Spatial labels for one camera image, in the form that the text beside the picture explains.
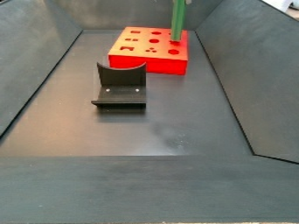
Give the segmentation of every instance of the red peg board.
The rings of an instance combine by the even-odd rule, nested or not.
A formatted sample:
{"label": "red peg board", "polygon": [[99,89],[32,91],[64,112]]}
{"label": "red peg board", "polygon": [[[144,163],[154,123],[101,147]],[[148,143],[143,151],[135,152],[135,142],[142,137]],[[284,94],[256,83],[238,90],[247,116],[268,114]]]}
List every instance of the red peg board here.
{"label": "red peg board", "polygon": [[188,64],[188,32],[182,41],[171,41],[171,30],[127,27],[108,53],[114,68],[138,67],[147,63],[147,72],[186,74]]}

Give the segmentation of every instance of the green peg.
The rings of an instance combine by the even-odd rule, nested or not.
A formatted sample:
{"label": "green peg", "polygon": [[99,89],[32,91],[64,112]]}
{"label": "green peg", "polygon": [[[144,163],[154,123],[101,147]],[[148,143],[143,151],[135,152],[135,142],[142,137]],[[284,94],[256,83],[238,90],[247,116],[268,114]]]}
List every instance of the green peg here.
{"label": "green peg", "polygon": [[182,40],[184,12],[186,12],[186,0],[174,0],[174,7],[172,7],[172,41],[180,41]]}

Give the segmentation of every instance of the hole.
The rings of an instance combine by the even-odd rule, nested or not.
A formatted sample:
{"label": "hole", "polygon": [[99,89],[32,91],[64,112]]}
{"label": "hole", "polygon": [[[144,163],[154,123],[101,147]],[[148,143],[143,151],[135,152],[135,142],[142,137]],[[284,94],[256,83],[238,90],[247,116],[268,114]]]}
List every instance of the hole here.
{"label": "hole", "polygon": [[172,50],[168,51],[168,53],[175,55],[175,54],[179,54],[180,52],[178,50],[172,49]]}
{"label": "hole", "polygon": [[124,50],[128,50],[130,52],[132,52],[135,48],[132,46],[122,46],[120,51],[124,51]]}
{"label": "hole", "polygon": [[156,39],[156,38],[151,38],[151,39],[150,39],[150,42],[151,42],[152,44],[156,44],[156,43],[159,43],[159,42],[160,42],[160,40],[159,40],[159,39]]}
{"label": "hole", "polygon": [[179,41],[170,40],[170,42],[171,42],[171,45],[174,45],[174,46],[179,46],[180,45],[180,42]]}
{"label": "hole", "polygon": [[160,35],[162,33],[159,31],[152,32],[154,35]]}

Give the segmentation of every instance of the round hole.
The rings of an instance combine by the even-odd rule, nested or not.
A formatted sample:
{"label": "round hole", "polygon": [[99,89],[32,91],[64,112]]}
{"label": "round hole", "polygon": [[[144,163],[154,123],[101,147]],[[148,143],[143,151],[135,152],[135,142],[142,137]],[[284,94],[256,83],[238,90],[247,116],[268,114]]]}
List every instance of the round hole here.
{"label": "round hole", "polygon": [[178,50],[172,49],[172,50],[168,51],[168,53],[175,55],[175,54],[179,54],[180,52]]}
{"label": "round hole", "polygon": [[160,35],[162,33],[159,31],[152,32],[154,35]]}
{"label": "round hole", "polygon": [[156,44],[156,43],[160,42],[160,40],[159,40],[158,38],[151,38],[151,39],[150,39],[150,42],[151,42],[152,44]]}

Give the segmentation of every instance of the black bracket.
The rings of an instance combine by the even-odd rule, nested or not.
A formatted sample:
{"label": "black bracket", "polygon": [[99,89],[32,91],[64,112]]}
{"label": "black bracket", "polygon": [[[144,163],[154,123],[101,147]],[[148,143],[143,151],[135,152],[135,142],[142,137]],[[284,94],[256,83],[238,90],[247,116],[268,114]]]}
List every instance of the black bracket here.
{"label": "black bracket", "polygon": [[146,63],[142,66],[115,69],[97,63],[100,90],[97,100],[91,103],[97,107],[146,107]]}

